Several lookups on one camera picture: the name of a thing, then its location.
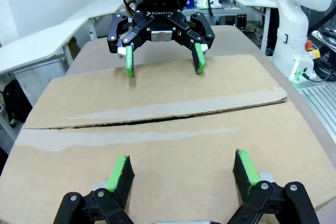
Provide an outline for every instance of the black bracket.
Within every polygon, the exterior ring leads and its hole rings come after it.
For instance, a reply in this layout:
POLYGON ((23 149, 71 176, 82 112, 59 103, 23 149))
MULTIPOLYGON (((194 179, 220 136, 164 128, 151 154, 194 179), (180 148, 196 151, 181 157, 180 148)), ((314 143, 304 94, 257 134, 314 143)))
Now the black bracket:
POLYGON ((192 50, 195 43, 207 44, 211 47, 215 34, 202 13, 191 15, 190 22, 180 10, 165 14, 151 14, 136 12, 132 23, 128 23, 128 16, 116 13, 113 16, 108 34, 108 45, 111 53, 118 52, 118 47, 132 46, 133 51, 141 47, 147 40, 151 41, 151 31, 171 30, 172 40, 192 50), (133 27, 123 39, 120 36, 133 27))
POLYGON ((319 224, 300 182, 291 182, 285 187, 268 181, 258 182, 228 223, 258 223, 263 214, 275 215, 280 224, 319 224))
POLYGON ((79 193, 65 194, 54 224, 94 224, 105 220, 107 224, 133 224, 113 194, 105 188, 83 197, 79 193))

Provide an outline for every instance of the robotiq logo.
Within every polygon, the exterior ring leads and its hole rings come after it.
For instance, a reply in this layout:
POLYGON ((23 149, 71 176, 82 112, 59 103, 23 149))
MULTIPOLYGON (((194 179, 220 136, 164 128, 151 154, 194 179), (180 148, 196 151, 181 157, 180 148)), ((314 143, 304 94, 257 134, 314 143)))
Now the robotiq logo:
POLYGON ((147 12, 147 15, 146 16, 149 16, 149 15, 173 15, 173 12, 147 12))

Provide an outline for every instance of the cardboard flap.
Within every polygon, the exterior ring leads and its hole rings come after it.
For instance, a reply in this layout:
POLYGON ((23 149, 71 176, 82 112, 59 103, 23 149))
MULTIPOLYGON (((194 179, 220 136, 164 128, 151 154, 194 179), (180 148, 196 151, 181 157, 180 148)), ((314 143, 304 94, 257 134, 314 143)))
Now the cardboard flap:
POLYGON ((276 103, 286 92, 250 55, 141 65, 53 80, 33 108, 27 129, 52 129, 188 116, 276 103))

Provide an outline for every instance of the table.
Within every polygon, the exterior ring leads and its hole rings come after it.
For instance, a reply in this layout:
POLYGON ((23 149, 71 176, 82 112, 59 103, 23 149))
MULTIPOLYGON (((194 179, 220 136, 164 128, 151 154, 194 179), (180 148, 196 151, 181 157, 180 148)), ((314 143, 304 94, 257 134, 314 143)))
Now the table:
POLYGON ((249 7, 251 10, 255 11, 256 13, 265 16, 264 34, 262 36, 262 42, 261 42, 261 51, 265 53, 267 48, 268 28, 269 28, 271 8, 278 8, 276 1, 275 0, 233 0, 233 1, 245 5, 249 7), (254 7, 265 7, 266 13, 264 14, 254 7))
MULTIPOLYGON (((336 168, 336 145, 326 128, 312 111, 311 107, 305 102, 299 92, 290 84, 285 76, 277 67, 261 52, 247 37, 244 36, 237 28, 230 26, 212 27, 216 34, 216 39, 212 48, 208 51, 206 57, 223 56, 223 55, 243 55, 250 54, 265 67, 269 74, 283 87, 287 92, 290 100, 294 103, 297 110, 301 113, 313 133, 319 140, 321 146, 336 168)), ((175 61, 179 59, 191 59, 191 52, 176 44, 174 50, 171 50, 174 42, 147 42, 141 47, 142 50, 134 52, 134 64, 155 63, 165 61, 175 61)), ((66 75, 80 74, 90 71, 98 71, 114 67, 123 67, 125 62, 119 60, 117 55, 111 55, 109 52, 106 39, 97 39, 88 42, 74 63, 69 68, 66 75)), ((333 223, 336 218, 336 200, 330 202, 317 212, 321 224, 333 223)))
POLYGON ((66 21, 87 18, 93 39, 97 39, 93 19, 115 13, 123 4, 122 0, 96 0, 71 15, 66 21))
MULTIPOLYGON (((87 21, 87 18, 78 18, 47 28, 16 40, 0 48, 0 75, 17 71, 38 63, 53 60, 53 56, 62 48, 68 66, 73 59, 68 47, 68 41, 74 33, 87 21)), ((24 79, 15 74, 27 98, 34 105, 34 99, 28 92, 24 79)))
POLYGON ((321 41, 323 44, 325 44, 326 46, 328 46, 331 50, 333 50, 334 52, 336 52, 336 47, 335 46, 333 46, 333 45, 331 45, 331 44, 329 44, 327 41, 324 41, 323 39, 322 39, 322 35, 319 33, 319 31, 313 31, 312 33, 312 36, 314 37, 314 38, 316 38, 316 39, 318 39, 319 41, 321 41))
POLYGON ((200 12, 203 13, 204 16, 207 18, 210 24, 214 24, 216 20, 220 17, 225 17, 225 16, 236 16, 236 21, 237 23, 237 15, 239 14, 244 14, 245 12, 240 9, 238 6, 233 5, 233 4, 228 4, 228 3, 223 3, 221 8, 212 8, 212 12, 214 14, 213 19, 210 17, 210 13, 208 8, 192 8, 192 9, 184 9, 182 13, 186 17, 190 17, 193 15, 195 12, 200 12))

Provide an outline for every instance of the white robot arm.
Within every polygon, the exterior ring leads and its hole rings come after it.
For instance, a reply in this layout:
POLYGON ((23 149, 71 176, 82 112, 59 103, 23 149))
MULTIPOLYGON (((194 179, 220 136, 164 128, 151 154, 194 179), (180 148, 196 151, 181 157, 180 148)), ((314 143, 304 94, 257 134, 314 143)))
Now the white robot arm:
POLYGON ((325 11, 332 0, 276 0, 280 24, 278 39, 272 61, 293 83, 306 79, 299 73, 304 71, 311 79, 316 77, 314 63, 305 50, 308 19, 301 5, 310 9, 325 11))

